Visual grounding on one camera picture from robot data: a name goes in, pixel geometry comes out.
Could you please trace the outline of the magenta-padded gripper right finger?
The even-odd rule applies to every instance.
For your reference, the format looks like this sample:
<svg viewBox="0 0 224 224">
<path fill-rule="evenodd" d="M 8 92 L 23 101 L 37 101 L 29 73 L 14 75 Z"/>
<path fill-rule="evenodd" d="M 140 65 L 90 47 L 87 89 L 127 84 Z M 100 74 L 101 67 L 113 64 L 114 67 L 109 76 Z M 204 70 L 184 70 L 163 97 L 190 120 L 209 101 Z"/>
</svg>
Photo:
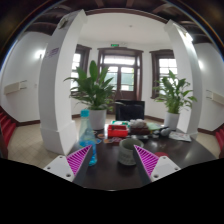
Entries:
<svg viewBox="0 0 224 224">
<path fill-rule="evenodd" d="M 143 185 L 157 181 L 180 170 L 180 167 L 167 156 L 158 157 L 137 145 L 135 145 L 133 155 Z"/>
</svg>

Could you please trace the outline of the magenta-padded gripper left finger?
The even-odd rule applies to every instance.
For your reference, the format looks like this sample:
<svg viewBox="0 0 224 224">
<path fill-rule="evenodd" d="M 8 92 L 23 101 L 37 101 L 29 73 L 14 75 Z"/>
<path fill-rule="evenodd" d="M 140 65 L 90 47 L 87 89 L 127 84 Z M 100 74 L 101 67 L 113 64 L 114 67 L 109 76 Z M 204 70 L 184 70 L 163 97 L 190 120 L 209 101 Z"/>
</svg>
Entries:
<svg viewBox="0 0 224 224">
<path fill-rule="evenodd" d="M 88 145 L 68 156 L 59 155 L 44 167 L 44 170 L 81 186 L 84 181 L 92 153 L 92 146 Z"/>
</svg>

